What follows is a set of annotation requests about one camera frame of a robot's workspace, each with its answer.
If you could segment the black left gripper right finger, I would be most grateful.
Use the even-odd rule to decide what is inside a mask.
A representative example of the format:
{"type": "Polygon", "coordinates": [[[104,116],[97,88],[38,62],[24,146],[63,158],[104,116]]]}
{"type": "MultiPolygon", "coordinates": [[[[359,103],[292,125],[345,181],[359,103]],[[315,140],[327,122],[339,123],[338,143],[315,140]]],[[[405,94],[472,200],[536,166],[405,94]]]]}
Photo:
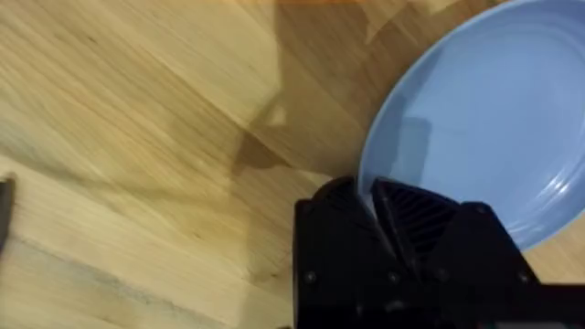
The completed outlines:
{"type": "Polygon", "coordinates": [[[378,224],[408,273],[406,312],[433,328],[533,322],[540,286],[494,211],[378,179],[378,224]]]}

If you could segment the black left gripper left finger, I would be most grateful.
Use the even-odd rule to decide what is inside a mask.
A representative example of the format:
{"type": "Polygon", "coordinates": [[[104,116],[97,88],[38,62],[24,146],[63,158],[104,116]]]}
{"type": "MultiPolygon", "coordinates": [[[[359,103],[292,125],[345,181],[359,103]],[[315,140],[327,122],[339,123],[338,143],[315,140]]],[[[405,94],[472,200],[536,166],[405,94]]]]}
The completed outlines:
{"type": "Polygon", "coordinates": [[[294,326],[386,328],[393,272],[355,179],[339,177],[294,208],[294,326]]]}

